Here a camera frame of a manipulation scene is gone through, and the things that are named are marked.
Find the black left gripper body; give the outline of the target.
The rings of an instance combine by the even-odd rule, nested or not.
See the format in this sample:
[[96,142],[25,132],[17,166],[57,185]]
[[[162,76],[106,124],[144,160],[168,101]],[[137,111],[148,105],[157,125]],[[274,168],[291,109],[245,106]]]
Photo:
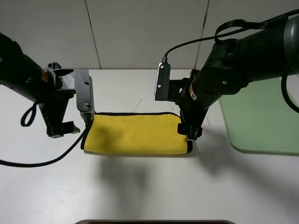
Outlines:
[[39,108],[47,126],[47,135],[60,138],[64,136],[62,123],[69,99],[75,95],[74,70],[63,69],[59,63],[53,62],[48,64],[45,71],[53,78],[54,89],[39,104]]

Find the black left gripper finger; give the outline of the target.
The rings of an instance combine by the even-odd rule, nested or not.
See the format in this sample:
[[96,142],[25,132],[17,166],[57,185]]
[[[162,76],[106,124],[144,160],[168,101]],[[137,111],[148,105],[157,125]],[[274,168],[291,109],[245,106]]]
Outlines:
[[80,129],[74,125],[73,121],[62,123],[63,134],[75,134],[80,133]]

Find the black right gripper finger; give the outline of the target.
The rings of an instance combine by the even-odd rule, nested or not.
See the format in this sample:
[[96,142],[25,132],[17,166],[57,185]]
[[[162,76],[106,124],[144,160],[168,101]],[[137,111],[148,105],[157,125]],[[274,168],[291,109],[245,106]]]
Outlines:
[[185,123],[179,123],[178,124],[178,134],[181,135],[188,135],[188,128]]
[[188,127],[187,140],[196,141],[202,135],[202,127]]

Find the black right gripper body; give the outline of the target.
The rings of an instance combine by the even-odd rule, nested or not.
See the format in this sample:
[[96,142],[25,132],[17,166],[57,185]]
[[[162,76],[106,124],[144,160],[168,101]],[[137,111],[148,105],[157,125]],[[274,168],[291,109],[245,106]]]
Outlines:
[[199,97],[193,89],[193,80],[200,73],[199,70],[191,70],[189,78],[170,80],[168,99],[180,108],[180,123],[188,127],[201,127],[207,110],[202,110],[196,103]]

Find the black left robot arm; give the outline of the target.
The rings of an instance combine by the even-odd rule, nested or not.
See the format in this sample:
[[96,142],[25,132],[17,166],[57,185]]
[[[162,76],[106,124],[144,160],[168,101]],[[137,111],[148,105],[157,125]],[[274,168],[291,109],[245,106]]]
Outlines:
[[58,63],[42,68],[23,53],[17,42],[0,35],[0,83],[33,102],[21,118],[22,127],[33,123],[39,109],[49,137],[79,133],[80,129],[72,121],[63,121],[69,99],[75,95],[74,88],[67,87],[63,76],[71,78],[73,71],[61,68]]

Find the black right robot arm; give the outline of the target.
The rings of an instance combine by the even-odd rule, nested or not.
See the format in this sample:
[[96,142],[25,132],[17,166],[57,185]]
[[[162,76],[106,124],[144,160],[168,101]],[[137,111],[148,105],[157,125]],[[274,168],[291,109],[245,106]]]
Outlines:
[[183,78],[176,105],[180,108],[178,133],[188,140],[202,134],[208,108],[224,95],[234,95],[249,83],[280,77],[285,102],[294,111],[299,108],[290,99],[286,81],[299,72],[299,19],[279,18],[274,22],[254,23],[233,20],[218,27],[254,29],[242,39],[216,39],[200,70]]

